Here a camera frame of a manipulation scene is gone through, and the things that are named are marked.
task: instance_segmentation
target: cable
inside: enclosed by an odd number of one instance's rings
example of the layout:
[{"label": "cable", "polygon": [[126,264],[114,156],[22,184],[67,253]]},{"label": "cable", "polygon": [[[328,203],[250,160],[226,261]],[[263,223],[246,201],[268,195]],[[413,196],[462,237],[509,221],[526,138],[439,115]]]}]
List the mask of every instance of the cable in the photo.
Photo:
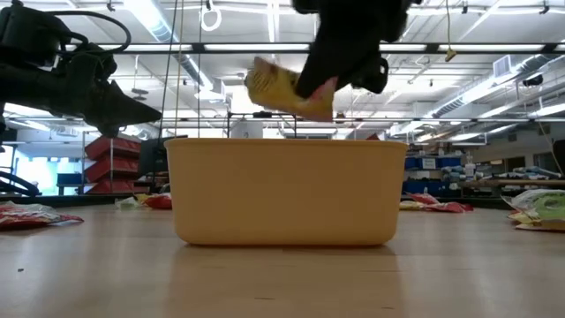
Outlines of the cable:
[{"label": "cable", "polygon": [[[185,7],[185,0],[181,0],[181,7]],[[183,54],[183,29],[185,28],[185,11],[181,10],[180,12],[180,36],[178,42],[181,44],[178,46],[178,55],[181,56]],[[178,64],[177,68],[177,105],[175,106],[175,137],[177,137],[177,128],[178,128],[178,102],[180,101],[180,63]]]},{"label": "cable", "polygon": [[[204,0],[200,0],[200,18],[202,20],[204,20],[204,15],[202,14],[202,11],[204,10]],[[199,30],[199,37],[198,37],[198,41],[202,42],[202,27]],[[200,67],[200,64],[202,62],[202,55],[198,54],[198,80],[197,82],[197,98],[198,98],[198,138],[200,138],[200,78],[201,78],[201,73],[202,73],[202,68]]]},{"label": "cable", "polygon": [[449,11],[449,0],[445,0],[445,5],[448,10],[448,47],[451,49],[451,12]]},{"label": "cable", "polygon": [[561,173],[561,177],[563,178],[563,177],[565,177],[565,175],[563,174],[563,169],[559,165],[559,160],[557,160],[557,155],[555,155],[554,144],[549,139],[549,136],[547,135],[546,130],[544,129],[544,126],[541,124],[541,122],[538,121],[538,124],[539,124],[539,129],[541,129],[541,132],[544,134],[544,137],[546,138],[547,144],[549,145],[551,155],[553,156],[553,158],[555,160],[555,165],[557,166],[557,169],[559,170],[559,173]]},{"label": "cable", "polygon": [[[167,82],[169,81],[169,71],[170,71],[170,57],[173,53],[173,42],[175,41],[175,26],[177,23],[177,8],[178,8],[178,0],[175,0],[175,12],[173,13],[173,24],[170,30],[170,40],[169,40],[169,54],[167,55],[167,71],[165,72],[165,81],[164,81],[164,88],[162,91],[162,105],[161,105],[161,114],[165,112],[165,102],[167,99]],[[164,118],[161,116],[161,121],[159,121],[159,137],[157,138],[157,147],[161,145],[162,140],[162,122]],[[157,174],[157,165],[156,161],[153,162],[153,176],[151,178],[151,188],[155,187],[155,175]]]},{"label": "cable", "polygon": [[120,27],[122,30],[124,30],[125,32],[125,42],[124,44],[120,45],[119,47],[115,48],[115,49],[108,49],[108,50],[104,50],[103,52],[100,51],[92,51],[92,52],[88,52],[88,53],[103,53],[103,54],[116,54],[116,53],[121,53],[123,51],[125,51],[125,49],[127,49],[130,44],[132,44],[132,33],[130,32],[130,30],[128,30],[128,28],[120,21],[108,17],[106,15],[103,15],[101,13],[98,12],[90,12],[90,11],[50,11],[49,12],[52,15],[56,15],[56,16],[89,16],[89,17],[94,17],[94,18],[98,18],[98,19],[103,19],[106,20],[108,22],[111,22],[115,25],[117,25],[118,27]]},{"label": "cable", "polygon": [[449,62],[457,55],[457,52],[451,49],[451,11],[449,10],[449,0],[445,0],[445,5],[448,11],[448,53],[445,56],[445,61]]}]

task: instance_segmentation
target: yellow snack bag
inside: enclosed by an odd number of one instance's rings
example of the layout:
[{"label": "yellow snack bag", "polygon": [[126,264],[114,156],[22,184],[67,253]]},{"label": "yellow snack bag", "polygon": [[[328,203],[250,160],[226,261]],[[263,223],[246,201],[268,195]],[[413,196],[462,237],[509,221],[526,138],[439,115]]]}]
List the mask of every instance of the yellow snack bag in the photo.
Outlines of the yellow snack bag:
[{"label": "yellow snack bag", "polygon": [[253,64],[245,80],[252,102],[313,121],[333,120],[332,104],[337,78],[329,79],[310,98],[303,99],[294,92],[300,74],[260,57],[255,57]]}]

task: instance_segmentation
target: pipe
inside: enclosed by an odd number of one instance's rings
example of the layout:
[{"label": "pipe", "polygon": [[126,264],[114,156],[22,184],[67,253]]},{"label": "pipe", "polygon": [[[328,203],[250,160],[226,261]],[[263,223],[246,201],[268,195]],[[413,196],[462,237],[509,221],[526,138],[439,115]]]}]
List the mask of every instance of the pipe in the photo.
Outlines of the pipe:
[{"label": "pipe", "polygon": [[[171,37],[174,42],[179,42],[176,34],[172,32],[172,26],[165,19],[161,4],[157,0],[124,0],[124,6],[136,17],[146,30],[159,42],[170,43]],[[200,88],[212,90],[214,84],[194,63],[187,54],[172,53],[173,58],[181,64],[188,75],[199,84]]]}]

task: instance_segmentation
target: workbench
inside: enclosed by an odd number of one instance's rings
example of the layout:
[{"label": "workbench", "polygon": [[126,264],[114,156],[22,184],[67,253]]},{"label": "workbench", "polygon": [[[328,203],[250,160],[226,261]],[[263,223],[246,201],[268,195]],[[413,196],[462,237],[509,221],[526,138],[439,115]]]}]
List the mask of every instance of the workbench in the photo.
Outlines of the workbench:
[{"label": "workbench", "polygon": [[491,188],[493,196],[500,197],[504,186],[539,186],[562,189],[565,188],[565,180],[485,179],[459,182],[458,185],[460,188]]},{"label": "workbench", "polygon": [[0,232],[0,317],[565,313],[565,235],[516,231],[505,211],[402,212],[385,246],[341,249],[187,246],[169,211],[59,212],[85,222]]}]

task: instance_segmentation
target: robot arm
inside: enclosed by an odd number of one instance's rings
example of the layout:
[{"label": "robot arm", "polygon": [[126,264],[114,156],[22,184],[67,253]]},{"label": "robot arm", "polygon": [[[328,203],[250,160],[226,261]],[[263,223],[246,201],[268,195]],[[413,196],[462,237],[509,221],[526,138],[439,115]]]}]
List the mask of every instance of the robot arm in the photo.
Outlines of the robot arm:
[{"label": "robot arm", "polygon": [[[124,29],[127,40],[116,49],[101,49],[84,35],[69,30],[56,15],[89,15],[109,20]],[[12,0],[11,7],[0,11],[0,115],[4,114],[4,105],[13,102],[55,116],[84,118],[110,138],[117,136],[120,127],[161,119],[159,111],[124,95],[115,81],[108,81],[117,69],[113,53],[126,49],[131,38],[123,24],[99,13],[42,12]],[[66,50],[71,39],[81,43]],[[53,67],[57,57],[58,63]],[[0,137],[4,130],[1,116]],[[21,178],[1,171],[0,177],[20,185],[0,180],[0,191],[39,194],[36,186]]]},{"label": "robot arm", "polygon": [[348,84],[380,94],[388,82],[388,62],[380,41],[395,42],[403,33],[407,11],[421,0],[293,0],[296,11],[319,13],[320,28],[296,86],[308,98],[328,79],[335,90]]}]

